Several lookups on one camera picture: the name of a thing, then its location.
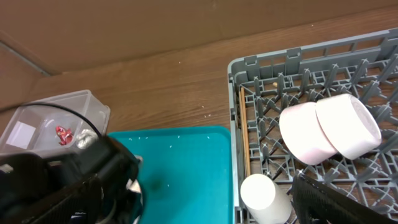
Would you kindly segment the white tissue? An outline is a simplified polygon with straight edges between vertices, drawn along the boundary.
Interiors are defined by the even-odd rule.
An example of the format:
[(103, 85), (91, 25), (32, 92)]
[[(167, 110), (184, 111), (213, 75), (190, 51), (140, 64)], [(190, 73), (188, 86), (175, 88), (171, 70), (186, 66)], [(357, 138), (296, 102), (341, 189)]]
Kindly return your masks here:
[(79, 149), (86, 149), (98, 139), (97, 134), (91, 129), (84, 129), (76, 136), (76, 145)]

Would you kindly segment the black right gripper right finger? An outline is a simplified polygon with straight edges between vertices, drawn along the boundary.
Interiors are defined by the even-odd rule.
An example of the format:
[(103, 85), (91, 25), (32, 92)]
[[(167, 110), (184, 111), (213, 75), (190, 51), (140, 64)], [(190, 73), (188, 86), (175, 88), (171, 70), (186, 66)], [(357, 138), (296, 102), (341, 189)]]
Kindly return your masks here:
[(397, 223), (304, 174), (294, 177), (292, 191), (295, 214), (301, 224)]

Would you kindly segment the white bowl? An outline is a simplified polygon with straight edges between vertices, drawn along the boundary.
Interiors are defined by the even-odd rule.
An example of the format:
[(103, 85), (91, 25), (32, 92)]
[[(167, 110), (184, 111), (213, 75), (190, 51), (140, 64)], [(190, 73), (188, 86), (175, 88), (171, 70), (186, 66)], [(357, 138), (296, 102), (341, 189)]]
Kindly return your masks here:
[(285, 108), (280, 114), (282, 139), (295, 158), (317, 165), (337, 153), (318, 122), (316, 103), (307, 102)]
[(345, 93), (318, 100), (316, 114), (328, 140), (348, 159), (355, 160), (382, 143), (372, 114), (353, 95)]

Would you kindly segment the white paper cup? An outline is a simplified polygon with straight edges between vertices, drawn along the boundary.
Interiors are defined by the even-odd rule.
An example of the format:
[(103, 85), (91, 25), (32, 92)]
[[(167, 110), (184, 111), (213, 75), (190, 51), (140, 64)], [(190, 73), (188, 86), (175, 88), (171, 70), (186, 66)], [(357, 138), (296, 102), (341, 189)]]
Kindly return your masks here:
[(285, 223), (292, 213), (288, 195), (268, 176), (252, 174), (244, 179), (240, 187), (243, 203), (260, 224)]

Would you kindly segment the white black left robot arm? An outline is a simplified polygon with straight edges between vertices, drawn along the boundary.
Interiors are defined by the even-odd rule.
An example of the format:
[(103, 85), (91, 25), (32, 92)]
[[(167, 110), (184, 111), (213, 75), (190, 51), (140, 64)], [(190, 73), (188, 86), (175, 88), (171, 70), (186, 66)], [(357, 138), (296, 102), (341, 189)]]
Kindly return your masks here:
[(139, 223), (141, 160), (99, 138), (81, 152), (1, 157), (1, 223)]

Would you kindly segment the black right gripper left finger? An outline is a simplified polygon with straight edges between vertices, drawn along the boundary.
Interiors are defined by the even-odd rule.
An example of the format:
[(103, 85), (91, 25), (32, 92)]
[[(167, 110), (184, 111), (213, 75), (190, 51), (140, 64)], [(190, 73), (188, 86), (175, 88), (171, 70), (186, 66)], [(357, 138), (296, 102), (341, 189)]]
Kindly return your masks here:
[(28, 223), (95, 223), (101, 213), (103, 189), (97, 175), (85, 178), (54, 193), (35, 205)]

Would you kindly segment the red snack wrapper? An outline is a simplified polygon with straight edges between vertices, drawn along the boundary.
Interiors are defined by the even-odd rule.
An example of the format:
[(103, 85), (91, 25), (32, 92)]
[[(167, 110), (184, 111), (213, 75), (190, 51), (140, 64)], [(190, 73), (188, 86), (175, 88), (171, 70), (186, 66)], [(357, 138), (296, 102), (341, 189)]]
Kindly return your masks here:
[(73, 141), (73, 133), (71, 129), (65, 129), (61, 126), (55, 128), (57, 136), (60, 138), (59, 144), (61, 146), (70, 144)]

